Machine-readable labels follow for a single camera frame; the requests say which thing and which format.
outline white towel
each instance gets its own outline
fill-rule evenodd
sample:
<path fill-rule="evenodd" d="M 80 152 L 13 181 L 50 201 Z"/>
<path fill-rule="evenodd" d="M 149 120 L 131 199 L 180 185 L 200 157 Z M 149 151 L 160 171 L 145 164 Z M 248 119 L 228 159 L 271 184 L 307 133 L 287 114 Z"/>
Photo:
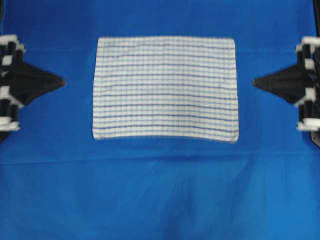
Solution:
<path fill-rule="evenodd" d="M 239 136 L 235 42 L 189 36 L 101 37 L 93 136 Z"/>

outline black rod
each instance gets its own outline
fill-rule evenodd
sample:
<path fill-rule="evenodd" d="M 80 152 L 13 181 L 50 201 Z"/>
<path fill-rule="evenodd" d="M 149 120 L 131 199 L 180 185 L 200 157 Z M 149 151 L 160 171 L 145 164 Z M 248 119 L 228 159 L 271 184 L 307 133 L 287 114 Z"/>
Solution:
<path fill-rule="evenodd" d="M 316 36 L 320 37 L 320 0 L 313 0 Z"/>

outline table surface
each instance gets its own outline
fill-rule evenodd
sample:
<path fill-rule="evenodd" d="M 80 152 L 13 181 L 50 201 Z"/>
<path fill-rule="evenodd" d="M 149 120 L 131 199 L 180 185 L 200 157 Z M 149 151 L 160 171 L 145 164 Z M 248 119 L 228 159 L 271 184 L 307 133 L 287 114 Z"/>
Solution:
<path fill-rule="evenodd" d="M 252 87 L 315 35 L 312 1 L 7 0 L 1 32 L 67 86 L 0 146 L 0 239 L 320 238 L 320 149 L 296 108 Z M 235 40 L 237 143 L 93 139 L 98 37 L 159 35 Z"/>

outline checkered towel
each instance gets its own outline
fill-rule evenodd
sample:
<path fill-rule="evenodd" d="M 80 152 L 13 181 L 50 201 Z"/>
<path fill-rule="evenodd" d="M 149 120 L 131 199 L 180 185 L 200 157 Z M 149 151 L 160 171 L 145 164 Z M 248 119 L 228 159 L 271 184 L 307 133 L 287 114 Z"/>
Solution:
<path fill-rule="evenodd" d="M 93 136 L 239 136 L 235 42 L 186 36 L 101 37 Z"/>

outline blue cloth backdrop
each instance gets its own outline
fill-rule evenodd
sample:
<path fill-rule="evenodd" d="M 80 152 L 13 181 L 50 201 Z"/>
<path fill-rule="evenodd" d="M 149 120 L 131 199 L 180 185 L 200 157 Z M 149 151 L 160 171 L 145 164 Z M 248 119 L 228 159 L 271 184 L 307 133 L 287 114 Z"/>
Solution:
<path fill-rule="evenodd" d="M 320 149 L 297 109 L 252 87 L 315 35 L 311 0 L 7 0 L 3 34 L 67 86 L 0 145 L 1 240 L 317 240 Z M 92 135 L 100 36 L 231 37 L 236 144 Z"/>

